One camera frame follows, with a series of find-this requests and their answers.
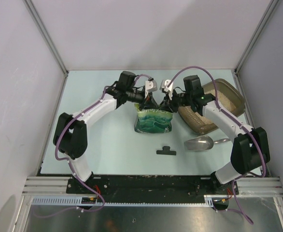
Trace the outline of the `green litter bag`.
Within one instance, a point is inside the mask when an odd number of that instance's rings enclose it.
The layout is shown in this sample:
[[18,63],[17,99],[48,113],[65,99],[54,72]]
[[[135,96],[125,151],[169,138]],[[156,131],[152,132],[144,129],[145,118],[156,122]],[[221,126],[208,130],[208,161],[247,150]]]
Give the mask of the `green litter bag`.
[[172,131],[173,113],[159,109],[139,109],[139,105],[134,104],[137,117],[134,124],[134,131],[137,133],[168,133]]

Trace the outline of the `black bag clip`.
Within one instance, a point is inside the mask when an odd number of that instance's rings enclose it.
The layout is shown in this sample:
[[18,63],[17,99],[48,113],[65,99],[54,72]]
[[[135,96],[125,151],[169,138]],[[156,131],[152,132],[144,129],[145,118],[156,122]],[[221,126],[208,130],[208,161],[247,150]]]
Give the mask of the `black bag clip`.
[[171,150],[169,146],[163,146],[160,150],[156,151],[156,154],[176,156],[177,152],[174,150]]

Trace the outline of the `metal scoop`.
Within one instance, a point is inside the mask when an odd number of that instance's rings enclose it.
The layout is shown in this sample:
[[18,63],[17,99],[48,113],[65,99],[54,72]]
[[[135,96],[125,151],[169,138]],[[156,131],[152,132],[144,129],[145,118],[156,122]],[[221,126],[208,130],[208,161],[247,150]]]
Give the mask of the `metal scoop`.
[[210,136],[203,135],[184,142],[184,146],[187,150],[191,151],[205,151],[213,148],[215,144],[230,142],[229,138],[223,138],[214,141]]

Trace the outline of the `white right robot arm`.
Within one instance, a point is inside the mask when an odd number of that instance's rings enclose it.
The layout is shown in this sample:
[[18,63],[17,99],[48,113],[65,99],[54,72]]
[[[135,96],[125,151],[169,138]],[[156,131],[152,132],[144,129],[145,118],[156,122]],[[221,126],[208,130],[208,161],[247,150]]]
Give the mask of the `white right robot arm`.
[[211,120],[233,143],[230,161],[211,175],[211,191],[221,194],[228,182],[258,167],[265,169],[270,160],[266,131],[240,122],[218,101],[216,95],[204,92],[198,76],[185,77],[184,87],[183,93],[177,93],[173,88],[173,80],[163,80],[160,90],[166,96],[161,106],[172,112],[177,112],[179,107],[189,106],[194,112]]

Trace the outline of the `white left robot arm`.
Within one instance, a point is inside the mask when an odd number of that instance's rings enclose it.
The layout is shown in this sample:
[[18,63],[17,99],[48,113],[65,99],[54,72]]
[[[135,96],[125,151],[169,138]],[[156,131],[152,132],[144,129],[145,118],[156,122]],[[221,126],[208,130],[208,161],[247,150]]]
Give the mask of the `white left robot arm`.
[[157,91],[157,83],[152,77],[145,75],[144,86],[136,87],[136,82],[141,77],[123,71],[117,81],[104,87],[102,95],[94,103],[74,114],[62,113],[59,116],[53,138],[55,158],[68,163],[73,176],[78,179],[76,186],[81,192],[89,193],[94,187],[94,182],[90,179],[93,172],[84,155],[88,146],[88,129],[126,102],[142,106],[149,103],[152,93]]

